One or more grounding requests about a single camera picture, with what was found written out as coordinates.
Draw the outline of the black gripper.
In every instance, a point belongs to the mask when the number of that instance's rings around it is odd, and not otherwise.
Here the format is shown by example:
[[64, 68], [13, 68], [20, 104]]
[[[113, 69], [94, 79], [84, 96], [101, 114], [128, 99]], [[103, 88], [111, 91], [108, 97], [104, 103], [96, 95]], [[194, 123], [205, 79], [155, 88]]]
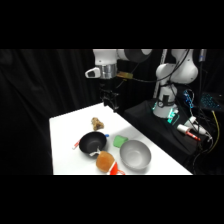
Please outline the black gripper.
[[99, 82], [100, 98], [104, 106], [116, 106], [115, 112], [118, 113], [120, 106], [118, 105], [116, 83], [114, 79], [101, 79]]

